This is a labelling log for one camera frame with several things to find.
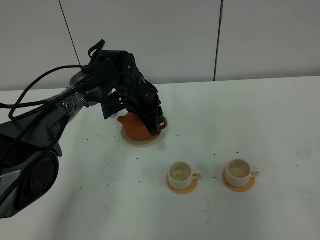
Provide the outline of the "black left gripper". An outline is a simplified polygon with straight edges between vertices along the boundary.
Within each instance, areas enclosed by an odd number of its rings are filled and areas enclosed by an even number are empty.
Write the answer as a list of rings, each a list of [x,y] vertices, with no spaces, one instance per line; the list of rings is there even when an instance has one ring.
[[[103,117],[128,109],[136,114],[151,136],[160,134],[158,125],[163,122],[158,90],[139,72],[104,73],[99,79],[100,103]]]

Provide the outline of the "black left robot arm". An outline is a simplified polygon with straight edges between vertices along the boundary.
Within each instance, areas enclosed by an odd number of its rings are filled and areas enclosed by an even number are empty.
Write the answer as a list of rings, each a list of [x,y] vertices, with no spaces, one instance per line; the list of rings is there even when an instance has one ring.
[[[96,49],[88,65],[70,80],[61,94],[41,101],[1,104],[13,113],[0,126],[0,216],[13,217],[45,195],[59,172],[59,140],[84,107],[100,104],[105,119],[127,110],[151,136],[166,124],[157,89],[139,71],[126,51]]]

